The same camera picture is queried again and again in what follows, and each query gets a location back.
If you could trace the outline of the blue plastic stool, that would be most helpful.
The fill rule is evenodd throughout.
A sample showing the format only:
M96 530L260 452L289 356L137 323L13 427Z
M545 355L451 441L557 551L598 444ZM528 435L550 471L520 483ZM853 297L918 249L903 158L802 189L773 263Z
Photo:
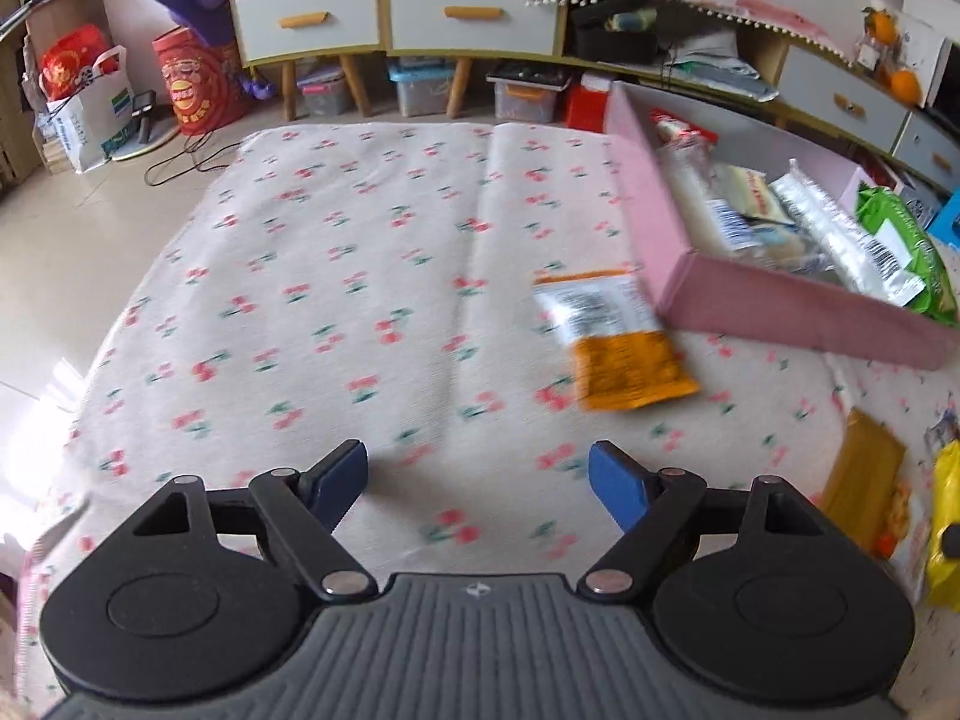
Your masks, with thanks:
M928 234L936 241L960 250L960 190L940 208L928 226Z

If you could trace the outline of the gold wafer bar pack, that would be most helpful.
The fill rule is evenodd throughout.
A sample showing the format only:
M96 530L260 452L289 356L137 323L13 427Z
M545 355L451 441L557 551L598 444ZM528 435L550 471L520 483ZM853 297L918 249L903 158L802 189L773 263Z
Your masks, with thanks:
M850 411L818 508L864 553L882 532L906 453L887 427L859 408Z

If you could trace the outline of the red gift bag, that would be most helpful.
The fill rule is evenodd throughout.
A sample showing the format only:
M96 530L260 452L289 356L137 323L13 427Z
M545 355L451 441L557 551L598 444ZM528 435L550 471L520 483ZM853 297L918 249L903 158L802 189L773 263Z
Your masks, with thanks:
M41 59L39 86L51 103L70 98L93 76L93 65L109 49L109 41L97 26L80 26L57 43Z

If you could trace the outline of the white shopping bag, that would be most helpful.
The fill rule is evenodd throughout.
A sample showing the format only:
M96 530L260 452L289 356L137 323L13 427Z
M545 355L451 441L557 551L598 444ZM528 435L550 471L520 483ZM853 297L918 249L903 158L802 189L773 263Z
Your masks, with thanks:
M127 49L116 46L99 55L91 71L91 80L52 112L60 145L76 174L112 160L133 132Z

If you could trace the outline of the white beige snack pack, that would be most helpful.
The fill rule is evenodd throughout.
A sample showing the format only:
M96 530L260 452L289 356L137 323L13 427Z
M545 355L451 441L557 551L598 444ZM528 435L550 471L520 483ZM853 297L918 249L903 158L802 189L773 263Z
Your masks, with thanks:
M721 197L726 199L732 210L737 211L740 216L765 223L793 222L766 182L763 172L750 167L716 163L715 176Z

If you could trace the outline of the blue silver chocolate pack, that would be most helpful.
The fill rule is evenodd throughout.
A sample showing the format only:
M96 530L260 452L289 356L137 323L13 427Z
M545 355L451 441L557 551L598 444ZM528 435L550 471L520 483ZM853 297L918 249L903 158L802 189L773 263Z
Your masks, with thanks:
M942 450L957 442L959 437L960 424L958 424L957 411L946 410L934 426L924 431L924 445L929 456L935 460Z

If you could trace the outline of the red white biscuit pack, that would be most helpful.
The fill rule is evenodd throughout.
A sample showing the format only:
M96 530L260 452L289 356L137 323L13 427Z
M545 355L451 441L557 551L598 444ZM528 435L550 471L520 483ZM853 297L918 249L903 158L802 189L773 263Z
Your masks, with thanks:
M913 605L923 596L928 557L929 505L907 478L893 485L882 525L875 537L874 556L892 574Z

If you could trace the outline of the green chips snack bag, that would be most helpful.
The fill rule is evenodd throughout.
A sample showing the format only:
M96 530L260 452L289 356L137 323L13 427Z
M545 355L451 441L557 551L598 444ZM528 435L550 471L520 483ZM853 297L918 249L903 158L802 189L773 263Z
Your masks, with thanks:
M949 272L905 202L887 187L862 184L857 191L856 220L895 257L901 275L910 283L911 299L905 307L955 327L958 305Z

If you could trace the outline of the small red candy pack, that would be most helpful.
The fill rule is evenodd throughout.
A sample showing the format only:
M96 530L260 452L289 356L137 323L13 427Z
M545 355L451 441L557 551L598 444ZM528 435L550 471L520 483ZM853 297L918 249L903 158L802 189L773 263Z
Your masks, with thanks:
M695 145L706 145L708 148L715 146L719 142L719 137L713 130L700 127L693 122L682 119L678 115L667 112L667 110L654 109L649 112L649 119L654 125L659 142L663 145L681 145L682 143L694 143Z

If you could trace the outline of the pink cardboard box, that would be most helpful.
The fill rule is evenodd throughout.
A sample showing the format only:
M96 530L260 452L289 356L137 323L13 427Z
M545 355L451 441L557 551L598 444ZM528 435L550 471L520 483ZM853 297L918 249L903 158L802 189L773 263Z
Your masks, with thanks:
M866 174L853 161L748 115L681 94L615 83L605 110L605 135L619 168L633 257L665 323L926 371L958 358L955 328L841 286L695 249L659 169L661 142L651 121L656 109L715 132L716 158L725 163L776 179L788 171L789 160L798 160L844 210L853 208L854 191Z

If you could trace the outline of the long silver-green snack pack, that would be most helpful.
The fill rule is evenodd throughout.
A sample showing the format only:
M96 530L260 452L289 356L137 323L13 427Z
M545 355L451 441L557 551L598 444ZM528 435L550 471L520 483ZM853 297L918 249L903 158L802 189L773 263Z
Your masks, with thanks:
M812 181L796 158L789 160L788 172L771 188L791 220L832 261L846 288L896 307L907 307L923 293L923 280L901 266L890 249Z

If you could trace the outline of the white rice cracker pack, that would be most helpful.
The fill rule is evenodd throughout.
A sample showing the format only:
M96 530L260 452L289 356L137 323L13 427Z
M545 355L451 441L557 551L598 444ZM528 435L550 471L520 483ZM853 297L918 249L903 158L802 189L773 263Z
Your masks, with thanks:
M690 135L661 146L658 160L695 249L718 259L770 265L765 245L722 195L703 137Z

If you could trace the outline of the yellow snack bag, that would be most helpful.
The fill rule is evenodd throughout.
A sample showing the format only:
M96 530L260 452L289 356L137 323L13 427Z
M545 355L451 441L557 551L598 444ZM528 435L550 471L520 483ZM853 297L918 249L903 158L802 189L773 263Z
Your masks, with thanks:
M931 534L926 561L928 603L958 611L958 442L940 450L934 465Z

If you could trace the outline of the red shoe box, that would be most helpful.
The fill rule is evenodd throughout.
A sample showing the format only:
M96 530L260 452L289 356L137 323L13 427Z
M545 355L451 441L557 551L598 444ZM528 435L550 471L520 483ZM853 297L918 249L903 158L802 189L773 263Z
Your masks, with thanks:
M583 132L604 132L605 111L612 76L585 71L571 83L565 96L565 124Z

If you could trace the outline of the orange silver snack pack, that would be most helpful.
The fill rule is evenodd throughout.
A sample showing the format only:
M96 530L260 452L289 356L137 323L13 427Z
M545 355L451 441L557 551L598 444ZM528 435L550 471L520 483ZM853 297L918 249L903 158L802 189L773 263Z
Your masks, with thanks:
M571 355L574 392L586 410L633 411L700 391L635 273L540 278L532 294Z

